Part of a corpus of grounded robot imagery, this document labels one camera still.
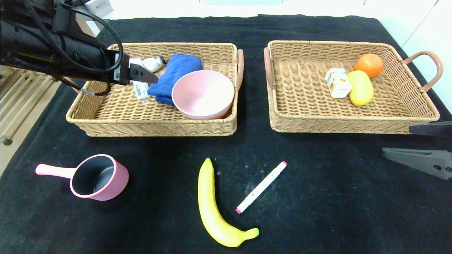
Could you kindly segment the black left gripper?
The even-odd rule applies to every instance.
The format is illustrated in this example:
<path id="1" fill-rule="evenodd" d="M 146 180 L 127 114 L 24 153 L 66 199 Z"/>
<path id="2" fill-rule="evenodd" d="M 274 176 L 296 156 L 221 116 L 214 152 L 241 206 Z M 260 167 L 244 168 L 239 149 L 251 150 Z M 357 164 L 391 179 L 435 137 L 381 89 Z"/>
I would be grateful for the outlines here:
<path id="1" fill-rule="evenodd" d="M 85 67 L 107 69 L 119 60 L 119 56 L 118 49 L 108 49 L 106 45 L 100 42 L 90 44 L 85 41 L 74 40 L 73 60 Z M 127 85 L 129 80 L 148 84 L 155 84 L 159 81 L 159 78 L 153 72 L 141 65 L 130 63 L 130 68 L 128 68 L 126 64 L 128 60 L 129 55 L 123 53 L 121 64 L 115 70 L 107 72 L 92 72 L 76 67 L 75 77 L 83 80 L 109 81 L 118 85 Z"/>

